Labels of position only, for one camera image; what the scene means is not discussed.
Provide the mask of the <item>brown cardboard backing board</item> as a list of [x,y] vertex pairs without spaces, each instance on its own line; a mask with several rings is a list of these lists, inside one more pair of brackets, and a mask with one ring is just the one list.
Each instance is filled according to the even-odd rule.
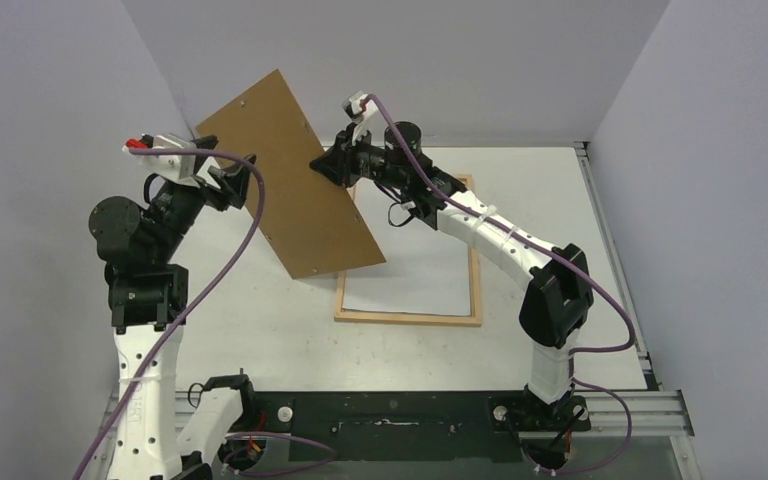
[[259,230],[291,278],[384,263],[351,194],[310,168],[324,149],[279,70],[196,130],[216,136],[220,151],[255,155],[266,187]]

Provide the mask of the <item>colour photo print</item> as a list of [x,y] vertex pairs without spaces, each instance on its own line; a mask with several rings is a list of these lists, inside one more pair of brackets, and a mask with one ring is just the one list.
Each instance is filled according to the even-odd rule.
[[408,213],[364,181],[354,200],[382,251],[381,264],[346,273],[343,308],[370,313],[467,317],[472,313],[469,249]]

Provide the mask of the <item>wooden picture frame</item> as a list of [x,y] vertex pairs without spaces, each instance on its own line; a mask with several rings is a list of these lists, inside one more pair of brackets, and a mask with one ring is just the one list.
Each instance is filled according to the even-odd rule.
[[[349,190],[354,200],[355,186]],[[440,326],[462,326],[479,327],[483,321],[483,301],[481,294],[481,273],[478,253],[469,248],[470,259],[470,290],[472,301],[472,313],[467,317],[457,316],[439,316],[425,314],[405,314],[405,313],[370,313],[360,311],[350,311],[343,308],[344,288],[346,283],[346,273],[344,270],[337,274],[336,286],[336,306],[334,319],[338,322],[353,323],[381,323],[394,325],[440,325]]]

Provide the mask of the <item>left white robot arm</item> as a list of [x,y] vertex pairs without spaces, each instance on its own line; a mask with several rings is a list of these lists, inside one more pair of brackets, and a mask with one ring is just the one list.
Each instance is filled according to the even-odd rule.
[[250,428],[259,405],[243,373],[208,379],[206,399],[177,430],[176,373],[187,316],[189,273],[173,256],[201,211],[244,206],[264,179],[253,154],[224,153],[214,136],[185,140],[143,135],[123,145],[161,179],[142,202],[113,196],[92,210],[88,227],[104,262],[119,393],[100,437],[115,441],[111,479],[209,479],[227,432]]

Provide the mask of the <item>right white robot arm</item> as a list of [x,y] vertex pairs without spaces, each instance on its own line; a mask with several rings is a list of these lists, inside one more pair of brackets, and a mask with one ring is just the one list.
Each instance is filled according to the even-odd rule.
[[421,131],[399,122],[385,131],[381,147],[370,134],[340,131],[309,167],[348,189],[367,179],[411,219],[462,241],[506,273],[524,291],[519,323],[533,345],[530,379],[519,416],[528,429],[567,433],[586,421],[586,407],[574,394],[571,351],[594,302],[582,279],[584,252],[530,237],[455,176],[435,166],[421,147]]

